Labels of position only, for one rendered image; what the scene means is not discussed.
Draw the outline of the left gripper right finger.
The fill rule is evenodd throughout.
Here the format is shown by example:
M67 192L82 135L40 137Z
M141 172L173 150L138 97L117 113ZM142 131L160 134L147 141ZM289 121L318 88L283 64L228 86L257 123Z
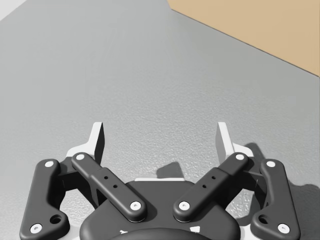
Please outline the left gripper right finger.
M232 142L225 122L218 122L215 147L219 166L209 170L173 204L173 216L189 223L210 204L224 211L243 190L252 191L260 209L242 226L223 224L227 238L299 238L301 229L284 164L275 159L257 160L248 147Z

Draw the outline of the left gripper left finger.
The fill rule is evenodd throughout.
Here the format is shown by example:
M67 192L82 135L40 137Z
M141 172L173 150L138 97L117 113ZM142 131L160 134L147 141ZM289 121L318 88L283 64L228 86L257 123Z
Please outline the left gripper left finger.
M71 225L60 206L66 192L74 189L87 196L95 208L108 200L130 222L146 218L145 202L111 170L101 167L104 147L103 123L95 122L88 141L69 149L62 162L38 162L19 230L20 240L59 240L66 236Z

